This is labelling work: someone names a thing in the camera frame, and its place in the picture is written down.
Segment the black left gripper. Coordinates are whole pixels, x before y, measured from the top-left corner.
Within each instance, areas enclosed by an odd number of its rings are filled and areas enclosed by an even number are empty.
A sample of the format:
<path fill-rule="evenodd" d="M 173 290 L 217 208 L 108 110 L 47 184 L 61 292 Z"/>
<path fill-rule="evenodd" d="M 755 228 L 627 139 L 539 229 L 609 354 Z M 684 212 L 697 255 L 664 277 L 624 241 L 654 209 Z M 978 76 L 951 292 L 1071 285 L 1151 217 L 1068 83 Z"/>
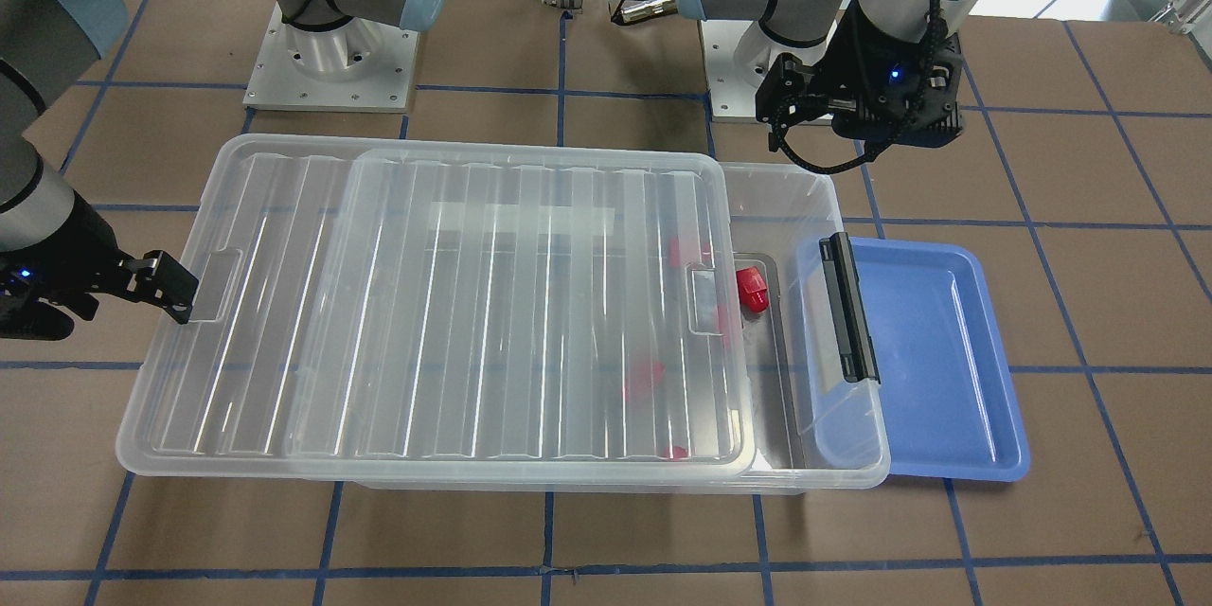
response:
<path fill-rule="evenodd" d="M 904 119 L 898 145 L 936 149 L 965 130 L 957 107 L 964 55 L 947 21 L 942 36 L 902 41 L 877 28 L 857 2 L 845 11 L 827 55 L 805 65 L 774 59 L 755 95 L 755 118 L 768 127 L 768 149 L 787 148 L 787 128 L 831 115 L 835 135 L 886 141 Z"/>

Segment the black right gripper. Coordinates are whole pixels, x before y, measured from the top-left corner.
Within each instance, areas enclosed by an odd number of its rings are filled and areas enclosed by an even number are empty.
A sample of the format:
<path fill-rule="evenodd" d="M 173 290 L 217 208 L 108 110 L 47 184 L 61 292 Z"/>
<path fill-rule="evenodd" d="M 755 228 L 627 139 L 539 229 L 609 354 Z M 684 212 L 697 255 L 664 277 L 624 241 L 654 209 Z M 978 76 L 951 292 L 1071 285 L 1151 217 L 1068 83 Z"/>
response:
<path fill-rule="evenodd" d="M 199 279 L 166 251 L 135 257 L 81 196 L 65 223 L 42 242 L 2 253 L 1 335 L 63 341 L 78 318 L 95 320 L 97 295 L 156 307 L 178 325 L 190 321 Z"/>

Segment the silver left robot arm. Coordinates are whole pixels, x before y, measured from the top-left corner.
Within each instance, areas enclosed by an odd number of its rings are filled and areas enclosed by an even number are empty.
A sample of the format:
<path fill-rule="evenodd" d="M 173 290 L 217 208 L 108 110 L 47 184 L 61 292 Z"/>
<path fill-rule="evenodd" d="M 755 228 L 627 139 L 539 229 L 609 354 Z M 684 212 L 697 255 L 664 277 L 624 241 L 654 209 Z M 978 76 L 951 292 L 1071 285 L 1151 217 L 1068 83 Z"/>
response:
<path fill-rule="evenodd" d="M 772 148 L 801 122 L 876 145 L 938 149 L 964 132 L 957 29 L 978 0 L 678 0 L 694 21 L 747 21 L 772 48 L 755 118 Z"/>

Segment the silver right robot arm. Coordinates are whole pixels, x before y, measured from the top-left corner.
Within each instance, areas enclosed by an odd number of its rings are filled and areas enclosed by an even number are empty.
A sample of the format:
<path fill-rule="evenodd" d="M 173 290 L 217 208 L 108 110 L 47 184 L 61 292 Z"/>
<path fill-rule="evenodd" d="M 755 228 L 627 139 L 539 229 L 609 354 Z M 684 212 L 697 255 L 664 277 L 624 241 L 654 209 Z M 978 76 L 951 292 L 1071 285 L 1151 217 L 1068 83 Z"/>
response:
<path fill-rule="evenodd" d="M 286 35 L 301 38 L 301 68 L 333 74 L 318 38 L 375 23 L 427 32 L 445 0 L 276 0 Z M 2 0 L 2 337 L 62 341 L 96 316 L 101 295 L 193 316 L 198 278 L 165 251 L 135 257 L 116 231 L 25 138 L 82 72 L 124 38 L 122 0 Z"/>

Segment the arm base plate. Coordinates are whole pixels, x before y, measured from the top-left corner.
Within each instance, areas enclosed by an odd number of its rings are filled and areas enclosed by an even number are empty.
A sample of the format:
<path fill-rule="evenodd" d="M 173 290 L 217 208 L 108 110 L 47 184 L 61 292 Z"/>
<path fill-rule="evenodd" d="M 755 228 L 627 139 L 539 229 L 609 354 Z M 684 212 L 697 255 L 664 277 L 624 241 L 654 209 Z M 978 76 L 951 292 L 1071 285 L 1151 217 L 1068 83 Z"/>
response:
<path fill-rule="evenodd" d="M 774 58 L 791 53 L 805 65 L 813 65 L 828 48 L 827 42 L 810 48 L 777 44 L 758 21 L 701 21 L 698 27 L 715 122 L 758 122 L 755 96 Z"/>
<path fill-rule="evenodd" d="M 257 112 L 405 114 L 419 65 L 421 35 L 354 19 L 303 32 L 273 8 L 242 105 Z"/>

